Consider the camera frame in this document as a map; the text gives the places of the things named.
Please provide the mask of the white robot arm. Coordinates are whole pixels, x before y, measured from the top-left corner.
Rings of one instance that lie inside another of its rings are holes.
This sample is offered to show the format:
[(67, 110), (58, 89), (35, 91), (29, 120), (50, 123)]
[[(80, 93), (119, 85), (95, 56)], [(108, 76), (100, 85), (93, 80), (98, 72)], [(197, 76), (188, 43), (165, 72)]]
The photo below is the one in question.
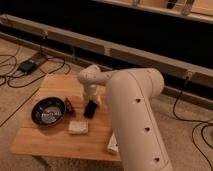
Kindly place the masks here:
[(102, 72), (97, 65), (81, 70), (77, 78), (84, 97), (97, 97), (97, 85), (105, 87), (106, 104), (124, 171), (173, 171), (150, 99), (164, 88), (155, 68)]

